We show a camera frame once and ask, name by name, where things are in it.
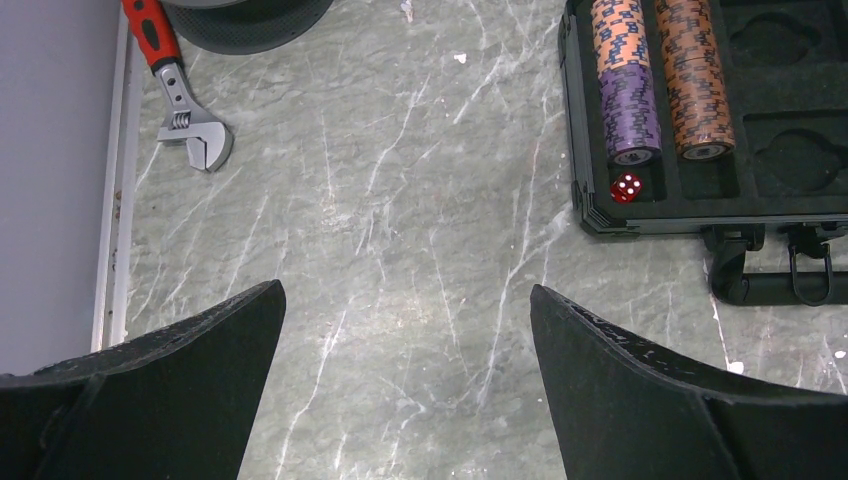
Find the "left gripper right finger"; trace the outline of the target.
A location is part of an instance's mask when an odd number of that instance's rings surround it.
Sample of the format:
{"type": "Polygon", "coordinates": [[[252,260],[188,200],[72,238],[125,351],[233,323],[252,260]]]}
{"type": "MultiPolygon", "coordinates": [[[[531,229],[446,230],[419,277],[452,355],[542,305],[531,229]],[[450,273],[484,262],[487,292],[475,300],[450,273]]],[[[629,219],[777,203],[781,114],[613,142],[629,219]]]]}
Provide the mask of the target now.
{"type": "Polygon", "coordinates": [[[571,479],[843,479],[847,399],[734,374],[535,285],[531,324],[571,479]]]}

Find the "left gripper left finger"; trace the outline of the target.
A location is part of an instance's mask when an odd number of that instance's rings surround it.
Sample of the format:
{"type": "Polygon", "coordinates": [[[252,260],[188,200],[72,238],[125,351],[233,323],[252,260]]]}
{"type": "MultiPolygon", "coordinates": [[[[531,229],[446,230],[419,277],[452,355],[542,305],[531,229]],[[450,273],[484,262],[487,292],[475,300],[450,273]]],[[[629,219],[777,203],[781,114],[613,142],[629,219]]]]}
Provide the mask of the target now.
{"type": "Polygon", "coordinates": [[[260,283],[114,347],[1,378],[5,479],[234,479],[286,296],[260,283]]]}

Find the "red die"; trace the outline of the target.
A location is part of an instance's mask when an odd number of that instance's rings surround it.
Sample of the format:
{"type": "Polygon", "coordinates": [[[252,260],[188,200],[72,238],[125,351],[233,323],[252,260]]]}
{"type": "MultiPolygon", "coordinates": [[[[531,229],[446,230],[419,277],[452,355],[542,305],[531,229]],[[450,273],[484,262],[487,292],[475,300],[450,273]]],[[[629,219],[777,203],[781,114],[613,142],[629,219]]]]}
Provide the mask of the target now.
{"type": "Polygon", "coordinates": [[[620,174],[610,186],[612,199],[618,203],[630,203],[641,192],[643,182],[637,175],[624,172],[620,174]]]}

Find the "purple poker chip stack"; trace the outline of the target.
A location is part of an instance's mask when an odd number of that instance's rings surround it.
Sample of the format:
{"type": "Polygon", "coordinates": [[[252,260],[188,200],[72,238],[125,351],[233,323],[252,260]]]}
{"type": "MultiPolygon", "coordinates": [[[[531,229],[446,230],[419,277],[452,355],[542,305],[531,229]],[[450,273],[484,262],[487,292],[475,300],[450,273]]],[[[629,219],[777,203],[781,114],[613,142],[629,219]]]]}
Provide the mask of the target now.
{"type": "Polygon", "coordinates": [[[662,136],[650,68],[616,67],[601,75],[599,86],[608,161],[636,166],[658,157],[662,136]]]}

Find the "brown poker chip stack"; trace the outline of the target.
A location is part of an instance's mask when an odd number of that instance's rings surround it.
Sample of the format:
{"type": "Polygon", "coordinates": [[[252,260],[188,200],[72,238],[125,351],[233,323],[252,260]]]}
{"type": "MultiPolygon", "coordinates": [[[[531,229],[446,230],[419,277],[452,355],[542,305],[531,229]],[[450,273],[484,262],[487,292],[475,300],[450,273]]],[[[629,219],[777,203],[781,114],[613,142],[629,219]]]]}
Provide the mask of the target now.
{"type": "Polygon", "coordinates": [[[732,152],[736,135],[718,58],[672,63],[666,83],[678,155],[701,162],[732,152]]]}
{"type": "Polygon", "coordinates": [[[717,56],[708,1],[659,0],[655,2],[655,11],[666,67],[717,56]]]}

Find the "orange poker chip stack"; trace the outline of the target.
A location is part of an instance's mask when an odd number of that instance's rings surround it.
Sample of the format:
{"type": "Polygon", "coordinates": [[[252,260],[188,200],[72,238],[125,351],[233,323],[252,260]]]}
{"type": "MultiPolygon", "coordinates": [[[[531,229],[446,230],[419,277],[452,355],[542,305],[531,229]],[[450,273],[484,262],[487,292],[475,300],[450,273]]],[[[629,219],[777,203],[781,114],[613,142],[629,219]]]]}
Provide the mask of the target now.
{"type": "Polygon", "coordinates": [[[596,0],[590,15],[598,77],[623,66],[651,66],[640,1],[596,0]]]}

